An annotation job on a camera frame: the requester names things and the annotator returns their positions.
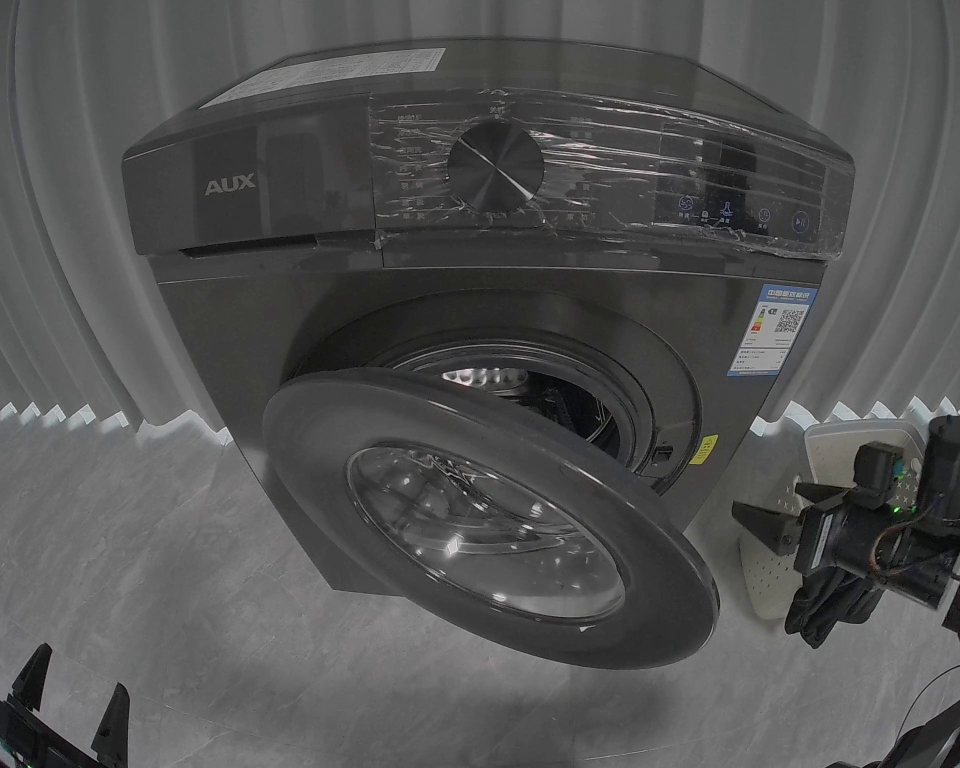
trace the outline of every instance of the yellow warning sticker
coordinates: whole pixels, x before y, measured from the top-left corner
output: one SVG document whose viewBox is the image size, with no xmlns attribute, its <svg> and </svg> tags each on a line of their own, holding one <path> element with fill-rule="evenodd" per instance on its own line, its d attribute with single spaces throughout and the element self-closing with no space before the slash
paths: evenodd
<svg viewBox="0 0 960 768">
<path fill-rule="evenodd" d="M 717 445 L 717 438 L 719 437 L 719 435 L 707 435 L 703 438 L 700 442 L 700 448 L 693 454 L 693 458 L 690 459 L 690 464 L 702 464 L 706 461 L 713 447 Z"/>
</svg>

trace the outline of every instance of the door glass window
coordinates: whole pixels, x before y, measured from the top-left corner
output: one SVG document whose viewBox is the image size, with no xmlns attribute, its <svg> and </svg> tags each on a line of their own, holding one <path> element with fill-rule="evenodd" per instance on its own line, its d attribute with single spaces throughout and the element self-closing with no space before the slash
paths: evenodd
<svg viewBox="0 0 960 768">
<path fill-rule="evenodd" d="M 539 616 L 589 619 L 624 599 L 607 549 L 562 509 L 493 469 L 417 445 L 353 454 L 369 522 L 438 578 Z"/>
</svg>

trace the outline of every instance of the washing machine door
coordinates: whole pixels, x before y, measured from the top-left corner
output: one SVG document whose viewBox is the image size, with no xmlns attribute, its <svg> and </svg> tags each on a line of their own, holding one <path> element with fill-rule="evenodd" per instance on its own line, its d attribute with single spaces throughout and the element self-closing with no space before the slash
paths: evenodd
<svg viewBox="0 0 960 768">
<path fill-rule="evenodd" d="M 535 656 L 639 668 L 710 637 L 716 585 L 662 500 L 519 405 L 418 373 L 311 373 L 263 418 L 290 493 L 436 615 Z"/>
</svg>

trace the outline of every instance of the plastic wrap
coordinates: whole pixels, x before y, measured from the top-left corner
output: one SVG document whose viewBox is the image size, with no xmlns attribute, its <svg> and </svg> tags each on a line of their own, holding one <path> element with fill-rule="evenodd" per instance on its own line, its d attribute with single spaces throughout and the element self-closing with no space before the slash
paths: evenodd
<svg viewBox="0 0 960 768">
<path fill-rule="evenodd" d="M 540 146 L 543 182 L 508 214 L 478 213 L 447 184 L 457 138 L 511 120 Z M 781 256 L 840 255 L 853 167 L 839 151 L 706 114 L 545 91 L 373 96 L 379 242 L 423 228 L 606 232 L 734 244 Z"/>
</svg>

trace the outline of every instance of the gray marble floor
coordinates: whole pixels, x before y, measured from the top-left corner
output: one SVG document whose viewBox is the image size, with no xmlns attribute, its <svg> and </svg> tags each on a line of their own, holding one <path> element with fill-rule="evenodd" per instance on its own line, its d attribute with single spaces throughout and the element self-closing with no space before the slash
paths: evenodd
<svg viewBox="0 0 960 768">
<path fill-rule="evenodd" d="M 823 768 L 877 759 L 960 661 L 933 614 L 884 599 L 819 650 L 757 619 L 735 496 L 759 502 L 798 435 L 750 436 L 688 534 L 723 599 L 689 660 L 609 672 L 532 659 L 401 598 L 330 590 L 234 445 L 0 421 L 0 687 L 54 648 L 41 715 L 89 744 L 116 681 L 131 765 Z M 911 723 L 960 694 L 960 673 Z"/>
</svg>

